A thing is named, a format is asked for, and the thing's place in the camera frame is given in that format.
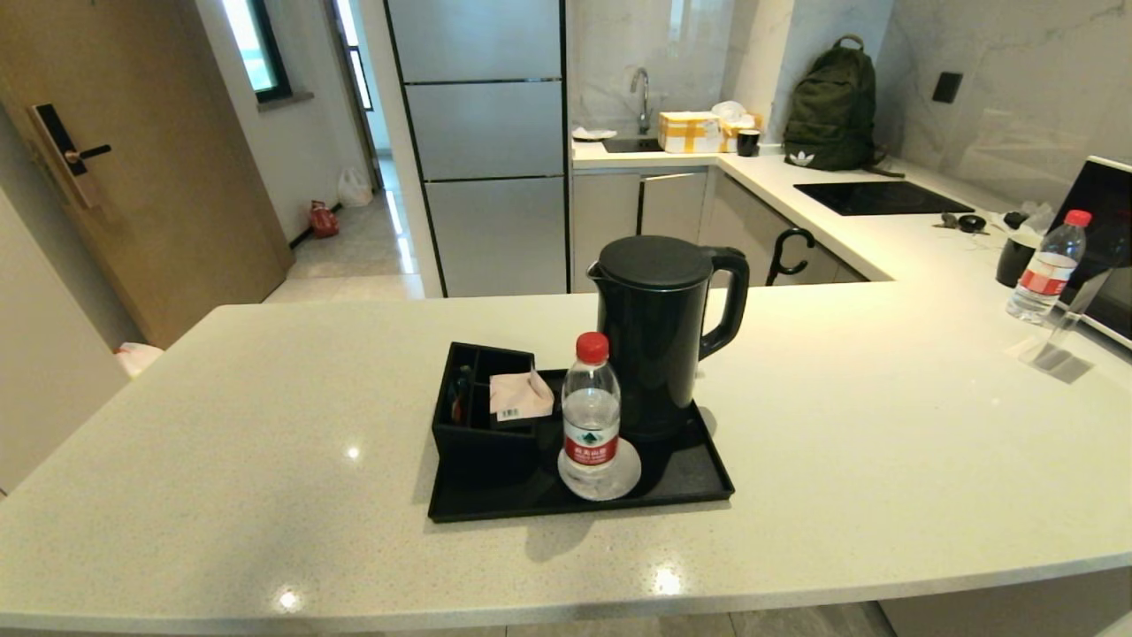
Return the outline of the pink tea bag packet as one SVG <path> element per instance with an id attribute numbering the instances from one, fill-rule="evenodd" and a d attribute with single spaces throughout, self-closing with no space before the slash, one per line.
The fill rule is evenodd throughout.
<path id="1" fill-rule="evenodd" d="M 554 414 L 555 395 L 534 368 L 494 375 L 489 379 L 489 414 L 497 422 Z"/>

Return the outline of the clear water bottle red cap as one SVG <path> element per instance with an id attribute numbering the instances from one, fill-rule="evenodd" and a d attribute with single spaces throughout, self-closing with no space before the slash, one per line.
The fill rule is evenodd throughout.
<path id="1" fill-rule="evenodd" d="M 1091 221 L 1088 210 L 1067 210 L 1063 222 L 1044 234 L 1007 299 L 1007 315 L 1023 322 L 1044 322 L 1086 255 L 1086 229 Z"/>
<path id="2" fill-rule="evenodd" d="M 561 455 L 558 471 L 571 492 L 589 501 L 615 497 L 620 440 L 620 387 L 601 332 L 584 332 L 577 360 L 561 384 Z"/>

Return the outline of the black electric kettle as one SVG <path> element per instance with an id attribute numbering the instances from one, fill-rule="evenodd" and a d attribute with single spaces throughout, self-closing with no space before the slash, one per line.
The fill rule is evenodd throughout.
<path id="1" fill-rule="evenodd" d="M 621 437 L 633 444 L 676 438 L 691 419 L 700 360 L 740 330 L 751 286 L 746 255 L 631 235 L 607 243 L 588 277 L 620 382 Z"/>

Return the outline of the black cup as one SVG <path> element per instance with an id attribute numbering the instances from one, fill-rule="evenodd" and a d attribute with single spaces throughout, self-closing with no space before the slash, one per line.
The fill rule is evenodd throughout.
<path id="1" fill-rule="evenodd" d="M 1041 238 L 1034 234 L 1007 235 L 1000 253 L 995 279 L 1007 289 L 1015 289 L 1031 261 Z"/>

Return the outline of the black compartment organizer box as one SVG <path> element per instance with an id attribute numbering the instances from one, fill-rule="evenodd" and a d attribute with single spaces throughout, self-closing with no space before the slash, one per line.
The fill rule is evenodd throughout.
<path id="1" fill-rule="evenodd" d="M 535 430 L 540 418 L 497 422 L 489 414 L 489 379 L 494 375 L 528 372 L 531 352 L 452 342 L 441 368 L 440 390 L 432 414 L 432 438 L 446 472 L 471 480 L 501 480 L 537 464 Z M 453 425 L 447 388 L 460 365 L 474 370 L 465 425 Z"/>

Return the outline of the black rectangular serving tray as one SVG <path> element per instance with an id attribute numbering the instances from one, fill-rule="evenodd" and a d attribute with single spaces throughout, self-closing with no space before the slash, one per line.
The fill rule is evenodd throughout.
<path id="1" fill-rule="evenodd" d="M 471 480 L 436 471 L 428 517 L 437 524 L 470 523 L 549 515 L 623 510 L 657 505 L 718 503 L 735 492 L 723 460 L 697 408 L 684 430 L 659 444 L 638 444 L 642 476 L 631 493 L 607 503 L 590 503 L 571 493 L 557 470 L 561 451 L 561 411 L 541 418 L 535 430 L 537 464 L 501 480 Z"/>

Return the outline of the white box yellow tape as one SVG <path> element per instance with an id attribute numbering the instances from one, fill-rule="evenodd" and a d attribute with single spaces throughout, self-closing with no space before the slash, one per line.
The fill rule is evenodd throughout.
<path id="1" fill-rule="evenodd" d="M 710 111 L 664 111 L 658 141 L 670 154 L 723 153 L 723 121 Z"/>

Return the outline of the dark green backpack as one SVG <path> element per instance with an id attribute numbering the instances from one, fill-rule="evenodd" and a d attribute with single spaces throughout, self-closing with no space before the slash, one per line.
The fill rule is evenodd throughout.
<path id="1" fill-rule="evenodd" d="M 861 170 L 902 179 L 881 167 L 887 153 L 874 141 L 875 68 L 857 34 L 838 37 L 822 52 L 790 97 L 784 163 L 820 171 Z"/>

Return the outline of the narrow dark framed glass door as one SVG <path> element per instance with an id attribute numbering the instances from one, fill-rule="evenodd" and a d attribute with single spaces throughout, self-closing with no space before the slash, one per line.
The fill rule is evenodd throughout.
<path id="1" fill-rule="evenodd" d="M 348 69 L 350 69 L 353 84 L 355 84 L 357 101 L 359 101 L 363 111 L 372 112 L 371 89 L 369 88 L 367 77 L 365 77 L 363 53 L 361 52 L 359 32 L 357 32 L 355 14 L 352 12 L 350 0 L 334 0 L 334 8 L 337 15 L 340 33 L 344 42 Z"/>

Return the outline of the black induction cooktop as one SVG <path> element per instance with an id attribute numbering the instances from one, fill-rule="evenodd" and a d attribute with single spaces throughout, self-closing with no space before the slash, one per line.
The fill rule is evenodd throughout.
<path id="1" fill-rule="evenodd" d="M 904 180 L 798 184 L 795 188 L 842 217 L 943 213 L 963 215 L 975 212 L 974 207 Z"/>

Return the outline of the dark framed window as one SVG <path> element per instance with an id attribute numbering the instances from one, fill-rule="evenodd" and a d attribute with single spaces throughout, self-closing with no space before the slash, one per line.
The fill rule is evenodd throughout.
<path id="1" fill-rule="evenodd" d="M 259 104 L 294 96 L 265 0 L 221 0 L 245 74 Z"/>

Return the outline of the pale pink white bag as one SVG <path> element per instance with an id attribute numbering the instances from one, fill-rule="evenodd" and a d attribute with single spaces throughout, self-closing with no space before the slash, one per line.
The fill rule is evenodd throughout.
<path id="1" fill-rule="evenodd" d="M 114 358 L 125 368 L 125 373 L 130 379 L 136 379 L 138 375 L 145 372 L 158 358 L 164 354 L 164 350 L 151 346 L 151 344 L 125 342 L 114 350 Z"/>

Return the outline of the crumpled clear plastic wrap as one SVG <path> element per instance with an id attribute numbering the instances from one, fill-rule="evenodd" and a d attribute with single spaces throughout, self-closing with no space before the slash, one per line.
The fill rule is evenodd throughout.
<path id="1" fill-rule="evenodd" d="M 1003 223 L 1017 242 L 1040 242 L 1050 229 L 1052 218 L 1054 213 L 1050 204 L 1027 201 L 1019 209 L 1007 212 Z"/>

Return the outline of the clear acrylic sign holder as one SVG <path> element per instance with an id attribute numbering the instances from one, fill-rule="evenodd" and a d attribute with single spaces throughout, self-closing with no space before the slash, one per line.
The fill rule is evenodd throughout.
<path id="1" fill-rule="evenodd" d="M 1052 327 L 1050 335 L 1043 342 L 1028 344 L 1017 358 L 1024 365 L 1030 365 L 1035 370 L 1050 376 L 1064 384 L 1075 384 L 1091 370 L 1094 363 L 1089 360 L 1078 358 L 1063 346 L 1064 341 L 1075 330 L 1094 298 L 1106 285 L 1113 269 L 1104 269 L 1095 277 L 1087 279 L 1080 287 L 1075 298 L 1067 304 L 1060 321 Z"/>

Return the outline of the black electronic door lock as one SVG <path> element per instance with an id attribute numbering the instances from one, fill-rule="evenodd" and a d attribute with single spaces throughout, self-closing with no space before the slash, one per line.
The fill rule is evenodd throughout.
<path id="1" fill-rule="evenodd" d="M 86 210 L 98 207 L 102 193 L 96 178 L 92 177 L 88 169 L 88 161 L 105 156 L 113 150 L 112 145 L 102 144 L 95 148 L 80 150 L 74 144 L 53 104 L 34 104 L 28 107 L 28 112 L 34 129 L 46 143 L 50 149 L 49 157 L 52 157 L 59 167 L 65 188 L 72 193 L 74 201 Z"/>

